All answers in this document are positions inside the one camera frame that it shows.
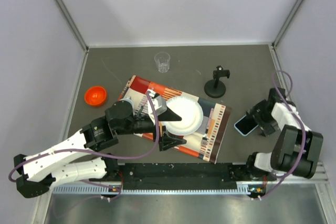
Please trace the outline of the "black phone stand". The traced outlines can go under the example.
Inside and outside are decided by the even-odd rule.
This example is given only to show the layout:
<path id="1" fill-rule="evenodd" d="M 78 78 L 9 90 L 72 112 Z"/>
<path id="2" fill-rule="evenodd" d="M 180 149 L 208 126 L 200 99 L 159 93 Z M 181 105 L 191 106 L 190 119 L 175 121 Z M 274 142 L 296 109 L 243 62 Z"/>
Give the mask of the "black phone stand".
<path id="1" fill-rule="evenodd" d="M 221 98 L 226 93 L 225 84 L 220 81 L 220 78 L 226 77 L 229 79 L 230 70 L 224 69 L 222 66 L 217 66 L 213 71 L 213 78 L 204 85 L 204 92 L 211 98 Z"/>

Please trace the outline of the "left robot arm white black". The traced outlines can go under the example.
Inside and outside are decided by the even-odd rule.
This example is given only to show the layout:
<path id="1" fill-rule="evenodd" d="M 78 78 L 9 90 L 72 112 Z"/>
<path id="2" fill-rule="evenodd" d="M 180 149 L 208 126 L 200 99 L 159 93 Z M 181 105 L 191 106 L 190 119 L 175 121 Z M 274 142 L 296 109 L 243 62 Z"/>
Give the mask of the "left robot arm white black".
<path id="1" fill-rule="evenodd" d="M 40 196 L 54 187 L 81 180 L 114 180 L 119 174 L 118 158 L 102 151 L 118 143 L 118 135 L 151 133 L 165 150 L 180 144 L 167 136 L 161 122 L 179 122 L 181 116 L 158 96 L 148 102 L 148 114 L 134 115 L 128 99 L 115 102 L 105 115 L 93 120 L 63 142 L 35 155 L 14 157 L 17 191 L 25 198 Z"/>

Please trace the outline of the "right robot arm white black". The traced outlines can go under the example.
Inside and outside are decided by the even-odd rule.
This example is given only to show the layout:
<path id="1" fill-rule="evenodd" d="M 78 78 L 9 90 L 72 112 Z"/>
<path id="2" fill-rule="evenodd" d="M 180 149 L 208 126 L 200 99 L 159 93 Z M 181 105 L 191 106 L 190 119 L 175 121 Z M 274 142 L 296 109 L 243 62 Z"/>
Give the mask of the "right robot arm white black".
<path id="1" fill-rule="evenodd" d="M 247 118 L 254 120 L 261 129 L 262 136 L 280 130 L 272 152 L 249 155 L 245 174 L 252 180 L 272 172 L 303 178 L 311 178 L 316 172 L 323 136 L 302 122 L 295 104 L 282 100 L 285 97 L 285 89 L 271 88 L 268 99 L 260 101 L 246 113 Z"/>

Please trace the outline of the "phone with light blue case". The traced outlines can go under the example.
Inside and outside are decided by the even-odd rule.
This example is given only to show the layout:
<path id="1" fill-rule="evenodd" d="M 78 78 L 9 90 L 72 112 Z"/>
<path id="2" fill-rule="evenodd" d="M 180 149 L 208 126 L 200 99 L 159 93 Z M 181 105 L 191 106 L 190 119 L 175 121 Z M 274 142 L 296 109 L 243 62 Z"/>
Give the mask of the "phone with light blue case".
<path id="1" fill-rule="evenodd" d="M 251 132 L 253 132 L 258 127 L 257 122 L 255 119 L 249 115 L 243 116 L 241 119 L 239 119 L 235 124 L 234 128 L 236 131 L 242 135 L 247 136 Z"/>

